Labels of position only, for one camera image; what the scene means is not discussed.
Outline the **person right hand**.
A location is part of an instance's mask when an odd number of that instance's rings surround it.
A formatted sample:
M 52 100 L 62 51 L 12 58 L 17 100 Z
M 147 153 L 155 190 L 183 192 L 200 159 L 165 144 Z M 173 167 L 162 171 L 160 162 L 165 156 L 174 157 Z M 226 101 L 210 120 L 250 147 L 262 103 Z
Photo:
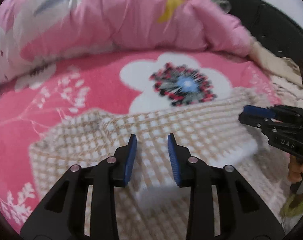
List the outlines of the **person right hand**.
M 302 181 L 303 163 L 300 164 L 295 156 L 290 155 L 288 164 L 288 179 L 292 183 Z

